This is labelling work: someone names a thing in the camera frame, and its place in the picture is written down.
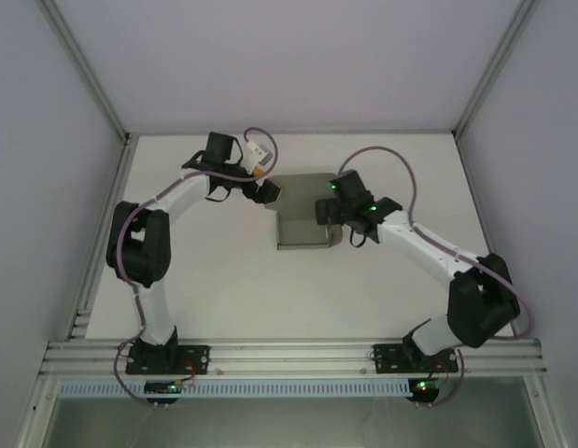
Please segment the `grey paper box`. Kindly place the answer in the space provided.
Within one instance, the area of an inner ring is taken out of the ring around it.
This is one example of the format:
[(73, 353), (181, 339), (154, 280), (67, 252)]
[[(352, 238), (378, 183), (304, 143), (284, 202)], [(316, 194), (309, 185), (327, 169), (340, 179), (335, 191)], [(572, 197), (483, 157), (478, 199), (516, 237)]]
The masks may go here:
[(339, 245), (343, 240), (341, 226), (318, 225), (316, 201), (331, 199), (329, 186), (334, 173), (274, 175), (270, 180), (281, 192), (265, 208), (276, 214), (278, 250), (319, 249)]

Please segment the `grey metal panel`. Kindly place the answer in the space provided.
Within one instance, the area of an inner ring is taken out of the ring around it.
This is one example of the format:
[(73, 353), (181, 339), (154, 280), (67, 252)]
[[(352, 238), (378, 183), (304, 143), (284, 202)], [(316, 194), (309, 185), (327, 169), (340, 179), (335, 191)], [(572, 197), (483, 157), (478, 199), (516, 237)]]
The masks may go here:
[(42, 448), (544, 448), (525, 411), (456, 401), (197, 399), (152, 411), (63, 399)]

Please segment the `aluminium left table rail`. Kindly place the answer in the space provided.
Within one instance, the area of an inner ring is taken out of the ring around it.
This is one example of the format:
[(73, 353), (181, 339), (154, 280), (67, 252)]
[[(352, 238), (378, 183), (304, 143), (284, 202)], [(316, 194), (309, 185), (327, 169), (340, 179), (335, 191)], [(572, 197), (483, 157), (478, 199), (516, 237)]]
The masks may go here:
[(99, 285), (101, 272), (106, 264), (106, 247), (113, 210), (124, 192), (137, 144), (138, 137), (136, 135), (132, 133), (125, 135), (117, 163), (110, 177), (105, 199), (99, 208), (95, 232), (91, 238), (89, 252), (83, 264), (77, 289), (73, 295), (67, 322), (62, 333), (62, 340), (65, 342), (68, 342), (74, 333), (79, 313), (91, 309), (94, 292)]

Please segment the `aluminium table rail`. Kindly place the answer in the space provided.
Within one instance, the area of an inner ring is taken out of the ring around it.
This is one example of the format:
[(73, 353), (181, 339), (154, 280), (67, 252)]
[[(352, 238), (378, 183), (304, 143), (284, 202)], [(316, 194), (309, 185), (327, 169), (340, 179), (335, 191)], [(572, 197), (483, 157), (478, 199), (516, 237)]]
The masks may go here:
[(67, 322), (62, 333), (62, 340), (65, 342), (68, 342), (74, 333), (79, 313), (91, 309), (94, 292), (99, 285), (101, 272), (106, 264), (106, 247), (113, 210), (124, 192), (137, 144), (138, 137), (136, 135), (132, 133), (125, 135), (117, 163), (110, 177), (105, 199), (99, 208), (95, 232), (91, 238), (89, 252), (83, 264), (77, 289), (73, 295)]
[[(460, 159), (460, 163), (463, 169), (463, 172), (466, 177), (467, 184), (469, 186), (473, 204), (479, 219), (479, 223), (482, 229), (482, 233), (484, 235), (484, 239), (486, 241), (486, 246), (490, 250), (495, 249), (495, 243), (492, 238), (492, 234), (488, 227), (488, 222), (486, 219), (486, 211), (484, 206), (481, 203), (481, 198), (479, 195), (479, 189), (475, 182), (475, 179), (472, 175), (472, 169), (468, 161), (468, 157), (465, 153), (463, 145), (455, 131), (452, 131), (452, 137), (454, 143), (456, 145), (456, 149), (458, 152), (458, 156)], [(529, 306), (527, 298), (524, 297), (519, 292), (515, 292), (515, 297), (519, 303), (520, 307), (520, 314), (519, 316), (511, 323), (511, 327), (513, 329), (513, 336), (504, 337), (504, 336), (495, 336), (496, 340), (499, 341), (517, 341), (521, 339), (534, 339), (535, 338), (535, 314), (533, 313), (532, 308)]]

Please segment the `aluminium right table rail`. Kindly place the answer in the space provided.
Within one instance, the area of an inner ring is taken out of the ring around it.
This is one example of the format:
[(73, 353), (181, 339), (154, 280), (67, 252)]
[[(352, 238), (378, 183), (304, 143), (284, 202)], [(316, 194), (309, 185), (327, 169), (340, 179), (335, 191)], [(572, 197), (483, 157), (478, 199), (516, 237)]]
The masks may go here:
[[(495, 249), (495, 243), (492, 238), (492, 234), (488, 227), (488, 222), (486, 219), (486, 211), (484, 206), (481, 203), (481, 198), (479, 195), (479, 189), (475, 182), (475, 179), (472, 175), (472, 169), (468, 161), (468, 157), (465, 153), (463, 145), (455, 131), (452, 131), (452, 137), (454, 143), (456, 145), (456, 149), (458, 152), (458, 156), (460, 159), (460, 163), (463, 169), (463, 172), (466, 177), (467, 184), (469, 186), (473, 204), (479, 219), (479, 223), (482, 229), (482, 233), (484, 235), (484, 239), (486, 241), (486, 246), (490, 250)], [(524, 297), (519, 292), (515, 292), (515, 297), (519, 303), (520, 307), (520, 314), (519, 316), (511, 323), (511, 327), (513, 329), (513, 336), (504, 337), (504, 336), (495, 336), (496, 340), (499, 341), (517, 341), (521, 339), (534, 339), (535, 338), (535, 314), (533, 313), (532, 308), (529, 306), (527, 298)]]

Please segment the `aluminium mounting rail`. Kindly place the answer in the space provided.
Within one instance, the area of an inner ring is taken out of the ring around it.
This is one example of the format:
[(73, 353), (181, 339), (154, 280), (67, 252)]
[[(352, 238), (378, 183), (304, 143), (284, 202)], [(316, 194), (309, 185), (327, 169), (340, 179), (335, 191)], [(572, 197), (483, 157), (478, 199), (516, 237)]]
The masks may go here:
[[(209, 342), (208, 376), (228, 378), (374, 376), (371, 340), (236, 340)], [(73, 340), (50, 343), (40, 375), (106, 378), (112, 373), (116, 341)], [(536, 340), (489, 342), (463, 348), (465, 373), (475, 377), (544, 375), (547, 365)], [(224, 371), (217, 375), (215, 369)]]

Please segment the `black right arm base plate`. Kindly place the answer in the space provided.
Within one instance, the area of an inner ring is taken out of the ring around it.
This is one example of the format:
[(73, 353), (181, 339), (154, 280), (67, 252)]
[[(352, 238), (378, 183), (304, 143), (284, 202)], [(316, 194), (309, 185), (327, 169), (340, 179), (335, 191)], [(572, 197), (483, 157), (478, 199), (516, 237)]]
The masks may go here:
[(435, 355), (403, 343), (379, 343), (373, 346), (372, 359), (377, 373), (453, 373), (459, 371), (455, 350), (445, 349)]

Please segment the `aluminium left frame post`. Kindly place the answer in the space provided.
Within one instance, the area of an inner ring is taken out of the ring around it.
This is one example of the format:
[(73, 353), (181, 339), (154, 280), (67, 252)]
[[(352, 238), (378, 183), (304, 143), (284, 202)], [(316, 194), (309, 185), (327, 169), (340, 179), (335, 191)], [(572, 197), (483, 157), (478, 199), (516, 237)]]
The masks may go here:
[(125, 143), (128, 140), (128, 132), (56, 1), (34, 1), (109, 127), (118, 139)]

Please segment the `aluminium frame post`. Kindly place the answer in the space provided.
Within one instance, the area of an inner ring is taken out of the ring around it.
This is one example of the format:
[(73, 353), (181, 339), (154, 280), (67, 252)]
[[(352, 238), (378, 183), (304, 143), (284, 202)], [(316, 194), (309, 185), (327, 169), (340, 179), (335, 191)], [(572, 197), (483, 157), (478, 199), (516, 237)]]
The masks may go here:
[(109, 127), (118, 139), (125, 143), (128, 140), (128, 132), (56, 1), (34, 1)]
[(500, 73), (512, 56), (519, 39), (541, 2), (542, 0), (518, 0), (513, 15), (508, 20), (496, 47), (488, 58), (486, 66), (472, 90), (471, 96), (451, 130), (457, 144), (465, 138), (465, 135), (470, 130), (475, 117), (496, 84)]

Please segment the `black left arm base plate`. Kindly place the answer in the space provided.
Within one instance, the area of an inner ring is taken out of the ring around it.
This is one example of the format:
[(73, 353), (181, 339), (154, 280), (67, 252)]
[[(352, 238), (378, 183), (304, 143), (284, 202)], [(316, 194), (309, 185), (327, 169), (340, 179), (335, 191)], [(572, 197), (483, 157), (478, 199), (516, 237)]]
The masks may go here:
[(152, 346), (135, 344), (127, 357), (129, 375), (204, 375), (208, 373), (208, 345)]

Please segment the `aluminium right frame post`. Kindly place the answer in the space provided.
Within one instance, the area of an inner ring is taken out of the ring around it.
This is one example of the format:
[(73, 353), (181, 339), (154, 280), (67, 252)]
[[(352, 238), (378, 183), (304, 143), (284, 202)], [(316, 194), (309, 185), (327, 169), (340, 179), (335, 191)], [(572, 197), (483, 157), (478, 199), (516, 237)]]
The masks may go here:
[(451, 130), (457, 144), (465, 138), (465, 135), (470, 130), (475, 117), (496, 84), (500, 73), (512, 56), (519, 39), (541, 2), (542, 0), (518, 0), (513, 15), (508, 20), (496, 47), (488, 58), (486, 66), (472, 90), (471, 96)]

